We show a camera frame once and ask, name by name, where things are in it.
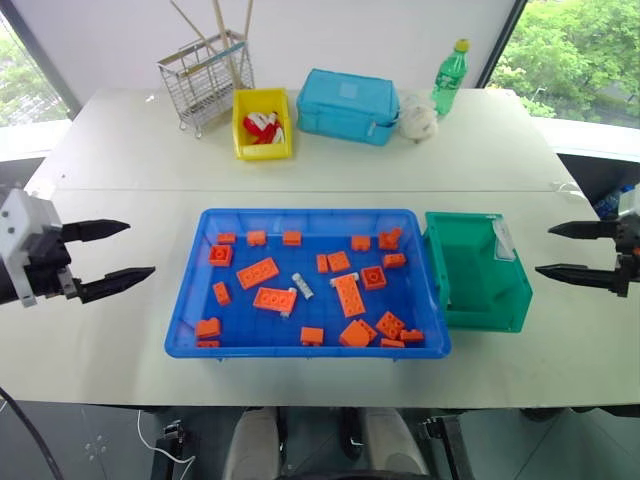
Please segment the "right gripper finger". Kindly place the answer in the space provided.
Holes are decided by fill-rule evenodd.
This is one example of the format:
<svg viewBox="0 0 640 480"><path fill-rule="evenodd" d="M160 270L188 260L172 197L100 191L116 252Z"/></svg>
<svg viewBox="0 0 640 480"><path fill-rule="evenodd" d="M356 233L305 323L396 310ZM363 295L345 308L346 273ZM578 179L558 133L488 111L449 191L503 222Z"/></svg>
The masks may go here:
<svg viewBox="0 0 640 480"><path fill-rule="evenodd" d="M536 266L535 271L563 283L617 292L614 271L590 269L585 265L574 264Z"/></svg>
<svg viewBox="0 0 640 480"><path fill-rule="evenodd" d="M548 232L571 239L594 240L615 239L618 229L619 222L615 220L569 221L549 228Z"/></svg>

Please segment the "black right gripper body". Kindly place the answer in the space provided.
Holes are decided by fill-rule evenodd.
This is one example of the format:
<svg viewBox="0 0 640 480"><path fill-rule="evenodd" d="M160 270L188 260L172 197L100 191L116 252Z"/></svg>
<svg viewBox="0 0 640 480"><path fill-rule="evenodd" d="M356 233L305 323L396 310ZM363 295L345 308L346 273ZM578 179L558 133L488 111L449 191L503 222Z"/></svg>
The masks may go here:
<svg viewBox="0 0 640 480"><path fill-rule="evenodd" d="M619 297L627 297L629 284L639 282L639 215L621 217L614 237L616 259L616 279L613 292Z"/></svg>

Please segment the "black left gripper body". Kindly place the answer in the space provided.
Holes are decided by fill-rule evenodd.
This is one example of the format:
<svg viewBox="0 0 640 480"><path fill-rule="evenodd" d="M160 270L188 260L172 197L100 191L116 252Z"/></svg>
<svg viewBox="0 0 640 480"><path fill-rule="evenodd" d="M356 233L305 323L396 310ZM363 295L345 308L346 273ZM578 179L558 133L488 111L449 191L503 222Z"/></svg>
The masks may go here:
<svg viewBox="0 0 640 480"><path fill-rule="evenodd" d="M80 224L62 224L53 203L36 197L24 200L28 234L23 243L26 252L24 275L27 289L23 301L35 301L63 295L67 299L78 296L77 281L69 265L71 257L65 244L80 239Z"/></svg>

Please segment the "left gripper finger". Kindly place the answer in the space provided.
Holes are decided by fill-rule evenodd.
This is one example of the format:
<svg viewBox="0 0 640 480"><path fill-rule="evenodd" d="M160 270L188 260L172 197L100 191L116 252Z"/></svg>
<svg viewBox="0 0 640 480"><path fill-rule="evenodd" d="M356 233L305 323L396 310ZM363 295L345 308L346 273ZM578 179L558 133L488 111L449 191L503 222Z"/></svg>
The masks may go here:
<svg viewBox="0 0 640 480"><path fill-rule="evenodd" d="M107 238L129 228L128 223L111 219L79 221L62 226L61 240L63 243L89 242Z"/></svg>
<svg viewBox="0 0 640 480"><path fill-rule="evenodd" d="M154 272L154 267L134 267L108 273L102 279L89 283L74 279L76 296L83 304L101 300L124 292L144 281Z"/></svg>

